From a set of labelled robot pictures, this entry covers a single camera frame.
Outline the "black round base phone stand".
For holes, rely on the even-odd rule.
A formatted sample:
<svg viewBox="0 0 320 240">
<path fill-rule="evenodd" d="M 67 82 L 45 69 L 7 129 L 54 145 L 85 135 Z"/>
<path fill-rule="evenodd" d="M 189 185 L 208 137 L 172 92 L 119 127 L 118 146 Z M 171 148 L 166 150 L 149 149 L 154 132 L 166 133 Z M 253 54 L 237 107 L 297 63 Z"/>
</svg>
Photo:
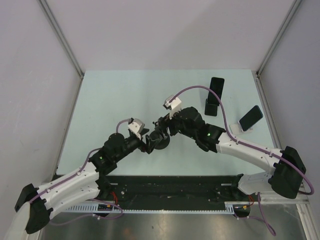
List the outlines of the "black round base phone stand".
<svg viewBox="0 0 320 240">
<path fill-rule="evenodd" d="M 170 143 L 170 136 L 168 134 L 164 134 L 161 131 L 154 130 L 149 135 L 149 147 L 151 150 L 163 150 Z"/>
</svg>

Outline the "teal phone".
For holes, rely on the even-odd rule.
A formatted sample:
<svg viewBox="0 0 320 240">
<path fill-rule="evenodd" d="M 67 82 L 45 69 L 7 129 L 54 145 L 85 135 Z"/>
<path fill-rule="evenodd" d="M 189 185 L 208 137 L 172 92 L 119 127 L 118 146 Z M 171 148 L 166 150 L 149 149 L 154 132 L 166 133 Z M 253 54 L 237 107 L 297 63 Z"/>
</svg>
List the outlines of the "teal phone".
<svg viewBox="0 0 320 240">
<path fill-rule="evenodd" d="M 222 97 L 223 88 L 224 88 L 225 79 L 219 78 L 219 77 L 212 77 L 210 81 L 209 88 L 215 92 L 215 94 L 218 96 L 219 99 Z M 217 100 L 217 98 L 209 92 L 207 102 L 211 105 L 220 105 L 220 102 Z"/>
</svg>

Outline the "blue phone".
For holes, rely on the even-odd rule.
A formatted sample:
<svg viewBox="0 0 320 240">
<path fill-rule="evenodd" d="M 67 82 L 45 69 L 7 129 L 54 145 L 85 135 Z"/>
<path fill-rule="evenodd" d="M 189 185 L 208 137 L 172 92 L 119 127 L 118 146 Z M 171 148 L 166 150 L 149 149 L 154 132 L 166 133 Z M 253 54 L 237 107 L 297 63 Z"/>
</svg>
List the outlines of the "blue phone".
<svg viewBox="0 0 320 240">
<path fill-rule="evenodd" d="M 241 129 L 246 132 L 263 118 L 263 113 L 258 105 L 253 106 L 240 120 Z"/>
</svg>

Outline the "black folding phone stand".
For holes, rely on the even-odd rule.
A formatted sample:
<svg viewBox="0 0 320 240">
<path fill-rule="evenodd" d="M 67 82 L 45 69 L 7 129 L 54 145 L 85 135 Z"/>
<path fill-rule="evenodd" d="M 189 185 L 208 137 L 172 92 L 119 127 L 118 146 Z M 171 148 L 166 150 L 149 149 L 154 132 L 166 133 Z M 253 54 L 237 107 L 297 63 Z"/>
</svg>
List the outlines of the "black folding phone stand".
<svg viewBox="0 0 320 240">
<path fill-rule="evenodd" d="M 219 103 L 217 101 L 209 100 L 205 101 L 204 114 L 206 116 L 216 117 L 218 115 Z"/>
</svg>

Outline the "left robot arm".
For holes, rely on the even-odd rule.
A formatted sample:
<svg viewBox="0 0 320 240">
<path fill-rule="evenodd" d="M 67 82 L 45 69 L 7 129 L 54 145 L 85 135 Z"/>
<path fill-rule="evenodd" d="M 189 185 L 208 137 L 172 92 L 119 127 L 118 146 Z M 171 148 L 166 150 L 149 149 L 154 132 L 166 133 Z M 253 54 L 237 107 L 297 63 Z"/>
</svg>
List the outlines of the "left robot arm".
<svg viewBox="0 0 320 240">
<path fill-rule="evenodd" d="M 120 160 L 135 150 L 150 154 L 155 149 L 164 149 L 170 142 L 169 137 L 158 130 L 147 133 L 146 128 L 131 131 L 129 137 L 113 133 L 102 147 L 90 151 L 83 165 L 72 172 L 40 186 L 32 183 L 24 186 L 14 206 L 15 234 L 34 234 L 69 207 L 86 200 L 107 199 L 111 193 L 107 175 L 117 168 Z"/>
</svg>

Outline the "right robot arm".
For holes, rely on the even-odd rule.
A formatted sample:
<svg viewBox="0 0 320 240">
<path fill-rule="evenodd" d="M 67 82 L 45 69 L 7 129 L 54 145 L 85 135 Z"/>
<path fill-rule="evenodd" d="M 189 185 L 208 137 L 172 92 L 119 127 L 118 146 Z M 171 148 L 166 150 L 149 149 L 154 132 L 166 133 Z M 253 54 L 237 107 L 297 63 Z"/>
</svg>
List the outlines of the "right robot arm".
<svg viewBox="0 0 320 240">
<path fill-rule="evenodd" d="M 193 139 L 205 152 L 230 155 L 262 169 L 262 173 L 243 174 L 230 188 L 231 196 L 237 201 L 263 187 L 287 199 L 295 199 L 301 193 L 306 168 L 293 147 L 268 148 L 237 138 L 224 128 L 206 123 L 194 107 L 170 112 L 154 125 L 154 131 L 147 137 L 151 149 L 164 149 L 172 136 L 181 134 Z"/>
</svg>

